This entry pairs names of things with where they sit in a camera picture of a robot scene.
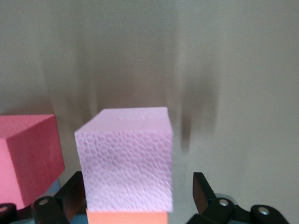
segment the textured foam surface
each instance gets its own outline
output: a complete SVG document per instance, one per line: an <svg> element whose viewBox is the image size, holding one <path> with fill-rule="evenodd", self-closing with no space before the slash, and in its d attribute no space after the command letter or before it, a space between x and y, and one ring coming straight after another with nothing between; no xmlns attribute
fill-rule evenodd
<svg viewBox="0 0 299 224"><path fill-rule="evenodd" d="M172 211L167 108L105 109L75 138L89 211Z"/></svg>
<svg viewBox="0 0 299 224"><path fill-rule="evenodd" d="M89 212L89 224L168 224L167 212Z"/></svg>
<svg viewBox="0 0 299 224"><path fill-rule="evenodd" d="M54 115L0 116L0 203L22 209L64 170Z"/></svg>

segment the metal screw head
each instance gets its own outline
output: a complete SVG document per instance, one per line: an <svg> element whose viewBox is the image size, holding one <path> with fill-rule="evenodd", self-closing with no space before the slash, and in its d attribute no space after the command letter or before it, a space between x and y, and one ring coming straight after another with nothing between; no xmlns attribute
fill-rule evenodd
<svg viewBox="0 0 299 224"><path fill-rule="evenodd" d="M270 214L270 212L269 212L269 210L268 209L266 209L265 207L259 207L258 208L258 211L260 212L260 213L262 213L263 215L268 215L268 214Z"/></svg>
<svg viewBox="0 0 299 224"><path fill-rule="evenodd" d="M49 201L48 198L45 198L45 199L41 200L38 204L44 205L44 204L48 203L48 201Z"/></svg>
<svg viewBox="0 0 299 224"><path fill-rule="evenodd" d="M219 204L221 204L222 206L228 206L228 205L229 205L229 204L228 204L228 201L225 200L225 199L220 199L220 200L219 200Z"/></svg>
<svg viewBox="0 0 299 224"><path fill-rule="evenodd" d="M7 206L2 206L2 207L0 207L0 212L4 212L4 211L6 211L7 209L8 209Z"/></svg>

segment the red foam cube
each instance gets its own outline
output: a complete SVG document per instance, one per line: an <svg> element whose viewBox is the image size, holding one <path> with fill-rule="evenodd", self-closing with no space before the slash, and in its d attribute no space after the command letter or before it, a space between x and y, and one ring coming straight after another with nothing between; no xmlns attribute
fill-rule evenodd
<svg viewBox="0 0 299 224"><path fill-rule="evenodd" d="M64 171L54 115L0 116L0 203L22 209Z"/></svg>

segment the white wall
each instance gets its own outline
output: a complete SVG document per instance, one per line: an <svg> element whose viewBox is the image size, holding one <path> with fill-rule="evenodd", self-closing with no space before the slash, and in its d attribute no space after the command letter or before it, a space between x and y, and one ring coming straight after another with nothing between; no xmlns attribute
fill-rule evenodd
<svg viewBox="0 0 299 224"><path fill-rule="evenodd" d="M73 133L109 107L170 110L174 213L192 174L241 207L298 223L299 2L0 1L0 113L55 113L65 182Z"/></svg>

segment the black plastic mount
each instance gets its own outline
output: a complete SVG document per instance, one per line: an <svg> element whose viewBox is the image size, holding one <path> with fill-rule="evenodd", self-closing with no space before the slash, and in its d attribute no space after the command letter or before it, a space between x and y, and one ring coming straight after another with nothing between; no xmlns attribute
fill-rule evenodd
<svg viewBox="0 0 299 224"><path fill-rule="evenodd" d="M199 213L187 224L289 224L273 207L254 205L249 212L226 198L217 198L203 173L193 174L193 198Z"/></svg>

